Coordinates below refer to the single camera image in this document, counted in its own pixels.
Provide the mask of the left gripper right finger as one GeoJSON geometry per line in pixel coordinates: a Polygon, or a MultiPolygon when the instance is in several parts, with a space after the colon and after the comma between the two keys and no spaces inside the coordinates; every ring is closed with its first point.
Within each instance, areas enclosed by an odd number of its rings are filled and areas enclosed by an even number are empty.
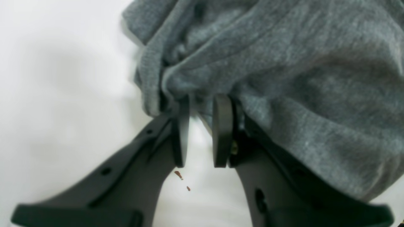
{"type": "Polygon", "coordinates": [[[213,99],[214,167],[234,168],[254,227],[389,227],[387,205],[371,205],[331,187],[283,148],[228,95],[213,99]]]}

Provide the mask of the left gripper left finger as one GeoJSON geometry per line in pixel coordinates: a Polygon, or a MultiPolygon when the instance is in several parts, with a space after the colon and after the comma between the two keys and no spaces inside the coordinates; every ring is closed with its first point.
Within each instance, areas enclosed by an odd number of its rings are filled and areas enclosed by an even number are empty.
{"type": "Polygon", "coordinates": [[[150,227],[167,176],[186,164],[189,98],[172,103],[125,147],[66,191],[19,204],[23,227],[150,227]]]}

